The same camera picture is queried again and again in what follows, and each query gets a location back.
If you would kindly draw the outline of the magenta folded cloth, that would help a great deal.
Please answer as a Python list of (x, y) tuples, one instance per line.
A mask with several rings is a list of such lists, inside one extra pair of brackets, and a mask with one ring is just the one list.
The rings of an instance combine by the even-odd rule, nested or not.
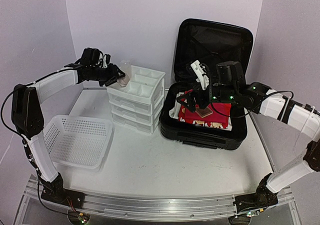
[(212, 109), (211, 105), (208, 105), (207, 107), (210, 108), (213, 113), (207, 117), (201, 118), (196, 112), (191, 112), (182, 106), (179, 111), (179, 121), (201, 126), (207, 124), (210, 127), (213, 127), (214, 124), (220, 124), (223, 127), (228, 126), (230, 110), (232, 107), (230, 103), (213, 103), (215, 109)]

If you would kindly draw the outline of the white perforated plastic basket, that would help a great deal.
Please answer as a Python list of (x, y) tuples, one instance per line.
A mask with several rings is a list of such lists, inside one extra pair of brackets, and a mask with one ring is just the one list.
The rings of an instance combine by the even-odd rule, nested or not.
[(108, 119), (56, 115), (43, 130), (51, 160), (59, 165), (99, 171), (112, 142), (114, 124)]

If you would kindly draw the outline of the black ribbed hard-shell suitcase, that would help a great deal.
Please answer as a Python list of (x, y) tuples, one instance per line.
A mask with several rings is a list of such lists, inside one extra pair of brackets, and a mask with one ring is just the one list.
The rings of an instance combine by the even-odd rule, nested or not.
[(245, 78), (253, 41), (244, 27), (196, 18), (181, 23), (175, 82), (159, 117), (164, 138), (229, 151), (241, 145), (253, 105)]

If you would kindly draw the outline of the square bronze compact case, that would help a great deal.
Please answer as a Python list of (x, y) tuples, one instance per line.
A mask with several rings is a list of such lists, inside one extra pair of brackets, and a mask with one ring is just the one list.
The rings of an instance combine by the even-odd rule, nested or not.
[(207, 117), (207, 116), (210, 116), (210, 115), (213, 113), (213, 111), (212, 111), (210, 108), (208, 108), (208, 107), (206, 107), (206, 108), (204, 108), (204, 109), (197, 107), (197, 108), (195, 109), (195, 112), (196, 112), (201, 118), (205, 118), (205, 117)]

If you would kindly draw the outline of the translucent pink cylindrical container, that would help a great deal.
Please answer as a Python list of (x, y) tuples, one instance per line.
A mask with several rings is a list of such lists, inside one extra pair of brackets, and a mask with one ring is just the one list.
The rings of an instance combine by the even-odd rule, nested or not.
[(132, 66), (130, 60), (122, 60), (120, 62), (120, 69), (125, 73), (125, 77), (118, 80), (118, 83), (122, 87), (126, 87), (132, 76)]

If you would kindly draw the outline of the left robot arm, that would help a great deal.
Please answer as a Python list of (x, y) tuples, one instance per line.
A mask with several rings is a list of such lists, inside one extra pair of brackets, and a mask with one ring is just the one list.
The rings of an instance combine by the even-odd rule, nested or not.
[(29, 163), (33, 166), (38, 182), (44, 191), (38, 194), (40, 201), (70, 206), (73, 202), (81, 207), (82, 192), (65, 188), (45, 144), (45, 117), (43, 104), (61, 91), (94, 81), (108, 87), (126, 76), (125, 72), (110, 62), (111, 56), (98, 48), (85, 48), (75, 62), (51, 72), (31, 83), (17, 84), (11, 92), (11, 121), (14, 133), (22, 139)]

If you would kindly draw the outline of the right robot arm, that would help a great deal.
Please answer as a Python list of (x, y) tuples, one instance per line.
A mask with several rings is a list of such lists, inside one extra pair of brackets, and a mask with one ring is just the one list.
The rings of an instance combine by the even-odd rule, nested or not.
[(234, 198), (237, 215), (250, 216), (278, 204), (278, 192), (302, 177), (320, 170), (320, 112), (309, 104), (301, 104), (285, 91), (276, 91), (260, 82), (246, 83), (242, 65), (237, 61), (217, 64), (217, 81), (213, 82), (209, 67), (196, 60), (186, 65), (198, 83), (176, 98), (190, 112), (196, 108), (211, 109), (227, 119), (232, 118), (214, 104), (231, 104), (247, 112), (276, 119), (307, 135), (311, 141), (305, 151), (276, 172), (267, 174), (254, 193)]

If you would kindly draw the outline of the white plastic drawer organizer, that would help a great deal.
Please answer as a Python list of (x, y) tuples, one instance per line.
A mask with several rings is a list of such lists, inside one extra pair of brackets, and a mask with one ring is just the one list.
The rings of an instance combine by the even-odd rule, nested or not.
[(164, 104), (165, 72), (131, 66), (131, 78), (125, 87), (118, 83), (107, 87), (113, 121), (124, 127), (153, 134)]

